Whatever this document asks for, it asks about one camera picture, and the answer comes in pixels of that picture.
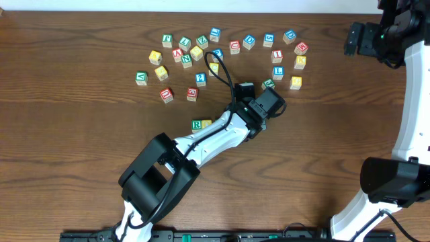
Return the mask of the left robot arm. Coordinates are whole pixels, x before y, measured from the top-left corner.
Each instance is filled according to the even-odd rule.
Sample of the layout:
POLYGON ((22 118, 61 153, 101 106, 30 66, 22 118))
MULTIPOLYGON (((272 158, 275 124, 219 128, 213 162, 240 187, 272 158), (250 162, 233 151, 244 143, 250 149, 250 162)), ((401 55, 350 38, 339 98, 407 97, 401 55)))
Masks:
POLYGON ((286 104, 272 87, 255 96, 251 83, 231 87, 232 101, 209 126, 175 139, 154 137, 120 176, 125 211, 114 241, 149 241, 153 225, 171 212, 200 175, 227 149, 255 138, 286 104))

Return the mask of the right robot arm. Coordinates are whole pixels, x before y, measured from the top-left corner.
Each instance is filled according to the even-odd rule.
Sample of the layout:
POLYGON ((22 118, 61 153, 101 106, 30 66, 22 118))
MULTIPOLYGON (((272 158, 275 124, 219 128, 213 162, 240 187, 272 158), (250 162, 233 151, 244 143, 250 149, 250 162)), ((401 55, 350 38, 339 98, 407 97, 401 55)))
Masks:
POLYGON ((379 1, 378 9, 379 23, 350 26, 344 53, 405 67, 400 128, 390 158, 363 162, 359 192, 330 218, 331 241, 383 241, 371 234, 380 222, 429 200, 429 0, 379 1))

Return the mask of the yellow O block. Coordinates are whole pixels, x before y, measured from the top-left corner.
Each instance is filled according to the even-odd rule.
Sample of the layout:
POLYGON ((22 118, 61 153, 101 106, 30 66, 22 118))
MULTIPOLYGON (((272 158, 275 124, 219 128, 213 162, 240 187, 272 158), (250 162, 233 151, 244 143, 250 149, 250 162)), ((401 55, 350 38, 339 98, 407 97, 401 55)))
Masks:
POLYGON ((202 120, 202 128, 205 128, 212 124, 211 120, 202 120))

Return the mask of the green R block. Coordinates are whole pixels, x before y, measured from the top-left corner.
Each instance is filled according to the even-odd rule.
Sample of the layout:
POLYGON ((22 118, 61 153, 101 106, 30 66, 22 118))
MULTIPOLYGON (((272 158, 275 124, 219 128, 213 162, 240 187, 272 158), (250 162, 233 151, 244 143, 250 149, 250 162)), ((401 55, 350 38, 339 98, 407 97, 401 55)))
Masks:
POLYGON ((196 133, 202 129, 202 121, 201 120, 192 120, 191 121, 191 131, 196 133))

